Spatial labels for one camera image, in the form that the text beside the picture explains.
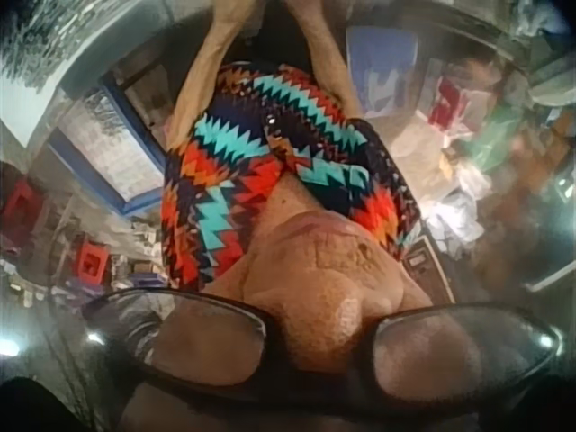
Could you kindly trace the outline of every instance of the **black eyeglass frame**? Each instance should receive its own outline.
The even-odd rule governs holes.
[[[176,297],[208,302],[225,309],[235,311],[257,320],[265,329],[263,351],[257,369],[244,382],[228,386],[214,386],[198,382],[189,382],[162,372],[156,367],[141,362],[127,352],[122,342],[106,337],[99,332],[104,345],[110,353],[121,357],[122,361],[137,367],[143,379],[150,381],[163,390],[186,397],[194,393],[221,401],[257,404],[261,408],[303,410],[315,414],[337,415],[362,418],[390,418],[405,416],[443,417],[478,410],[494,398],[505,397],[523,388],[528,382],[540,376],[554,359],[562,346],[562,337],[552,326],[544,323],[532,314],[494,302],[459,303],[432,306],[392,314],[376,321],[361,336],[351,356],[351,362],[345,373],[314,373],[298,370],[291,362],[284,341],[283,332],[276,319],[259,308],[240,301],[223,299],[201,292],[180,292],[171,289],[131,288],[114,292],[89,302],[82,314],[91,331],[99,331],[95,325],[95,314],[105,305],[118,298],[134,294],[169,294]],[[483,308],[508,311],[526,320],[538,328],[553,341],[549,355],[526,370],[521,376],[503,382],[501,385],[486,391],[481,397],[462,397],[454,400],[443,400],[435,403],[406,402],[387,394],[379,385],[374,370],[374,340],[382,326],[391,326],[414,316],[427,317],[437,315],[438,311],[462,308]]]

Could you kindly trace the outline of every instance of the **eyeglasses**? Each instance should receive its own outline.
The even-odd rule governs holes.
[[[491,303],[402,312],[363,334],[342,374],[297,370],[268,313],[201,293],[132,289],[83,310],[91,339],[178,392],[325,413],[462,410],[562,351],[557,330]]]

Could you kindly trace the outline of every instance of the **blue window frame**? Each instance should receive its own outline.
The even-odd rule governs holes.
[[[111,73],[100,80],[100,89],[106,94],[114,110],[126,128],[138,142],[152,163],[164,173],[166,153],[150,133],[126,94],[117,86]],[[114,187],[78,151],[70,139],[56,129],[49,138],[49,147],[56,156],[72,171],[78,182],[102,199],[108,208],[123,217],[158,207],[162,202],[162,188],[153,189],[126,201]]]

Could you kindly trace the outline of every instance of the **colorful knit garment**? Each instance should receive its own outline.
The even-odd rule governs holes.
[[[297,69],[234,63],[189,141],[167,155],[163,253],[174,287],[201,290],[244,255],[284,172],[403,256],[419,208],[373,128],[346,119]]]

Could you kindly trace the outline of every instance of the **nose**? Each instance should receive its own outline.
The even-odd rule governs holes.
[[[245,301],[278,320],[296,367],[323,373],[343,372],[365,326],[391,312],[381,295],[334,270],[287,277]]]

